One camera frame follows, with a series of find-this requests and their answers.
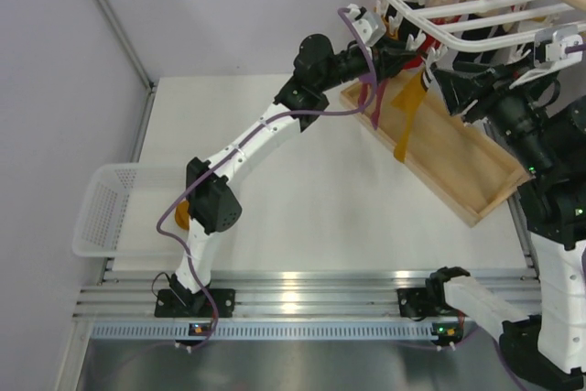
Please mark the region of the white plastic clip hanger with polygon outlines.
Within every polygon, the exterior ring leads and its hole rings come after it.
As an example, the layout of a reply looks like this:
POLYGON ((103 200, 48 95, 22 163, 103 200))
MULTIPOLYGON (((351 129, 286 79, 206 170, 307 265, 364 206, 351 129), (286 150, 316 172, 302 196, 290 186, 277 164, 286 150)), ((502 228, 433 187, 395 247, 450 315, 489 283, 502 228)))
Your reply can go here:
POLYGON ((438 60, 506 50, 532 52, 537 72, 565 70, 585 56, 585 0, 381 0, 391 33, 438 60))

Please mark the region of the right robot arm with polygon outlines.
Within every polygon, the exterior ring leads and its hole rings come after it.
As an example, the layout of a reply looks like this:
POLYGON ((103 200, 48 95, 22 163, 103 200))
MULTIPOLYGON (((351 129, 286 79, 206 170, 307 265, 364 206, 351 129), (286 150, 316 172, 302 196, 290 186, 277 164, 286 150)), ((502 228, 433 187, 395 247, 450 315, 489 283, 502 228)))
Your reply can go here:
POLYGON ((470 316, 497 343, 517 376, 553 390, 585 379, 585 101, 548 114, 541 96, 558 97, 556 74, 521 82, 518 65, 432 67, 450 115, 484 121, 529 175, 517 192, 538 264, 541 308, 531 315, 484 289, 459 267, 426 281, 438 314, 470 316))

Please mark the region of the mustard sock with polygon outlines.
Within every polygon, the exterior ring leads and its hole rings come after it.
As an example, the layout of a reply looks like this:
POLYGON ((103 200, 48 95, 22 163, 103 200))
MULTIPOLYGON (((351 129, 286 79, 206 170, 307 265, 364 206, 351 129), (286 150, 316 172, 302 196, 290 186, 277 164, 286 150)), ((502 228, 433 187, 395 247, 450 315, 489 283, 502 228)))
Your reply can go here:
POLYGON ((429 86, 426 84, 426 71, 420 70, 413 76, 393 99, 391 105, 403 112, 406 117, 405 127, 399 140, 396 142, 394 157, 404 163, 407 155, 407 146, 415 122, 419 106, 425 99, 429 86))
POLYGON ((174 211, 174 219, 176 225, 185 231, 190 228, 190 215, 189 215, 189 203, 184 200, 180 202, 174 211))

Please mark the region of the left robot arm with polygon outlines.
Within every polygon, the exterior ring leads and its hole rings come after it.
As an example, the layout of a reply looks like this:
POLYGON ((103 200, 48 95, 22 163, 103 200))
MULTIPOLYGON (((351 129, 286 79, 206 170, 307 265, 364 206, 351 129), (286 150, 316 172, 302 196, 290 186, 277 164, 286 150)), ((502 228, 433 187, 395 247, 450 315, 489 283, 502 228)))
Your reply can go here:
POLYGON ((181 203, 187 206, 187 239, 179 239, 183 257, 168 276, 168 287, 157 293, 158 318, 227 316, 222 300, 233 299, 230 289, 210 287, 212 261, 223 233, 239 220, 243 208, 236 187, 281 145, 303 133, 319 117, 331 116, 326 92, 355 79, 364 79, 375 93, 382 80, 391 79, 419 54, 407 43, 381 37, 365 44, 360 39, 335 52, 322 34, 299 45, 291 78, 257 122, 217 154, 193 158, 186 167, 186 189, 157 222, 163 222, 181 203))

